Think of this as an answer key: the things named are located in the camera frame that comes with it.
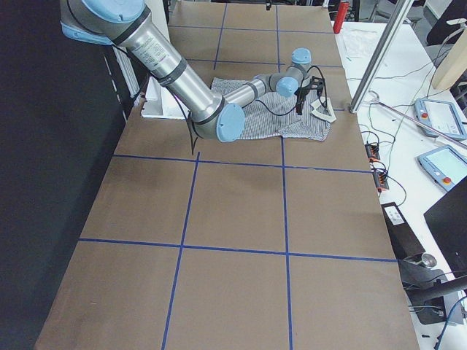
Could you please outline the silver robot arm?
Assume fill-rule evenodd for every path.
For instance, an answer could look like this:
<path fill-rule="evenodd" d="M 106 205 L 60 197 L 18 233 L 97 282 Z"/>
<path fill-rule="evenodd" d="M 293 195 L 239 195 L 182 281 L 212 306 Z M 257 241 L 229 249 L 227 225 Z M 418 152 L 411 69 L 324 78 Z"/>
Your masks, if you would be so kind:
<path fill-rule="evenodd" d="M 285 72 L 260 74 L 223 96 L 208 88 L 156 27 L 144 1 L 61 1 L 60 8 L 66 37 L 129 50 L 161 87 L 186 105 L 188 125 L 203 139 L 236 141 L 244 130 L 245 106 L 267 93 L 289 98 L 309 81 L 312 54 L 300 47 Z"/>

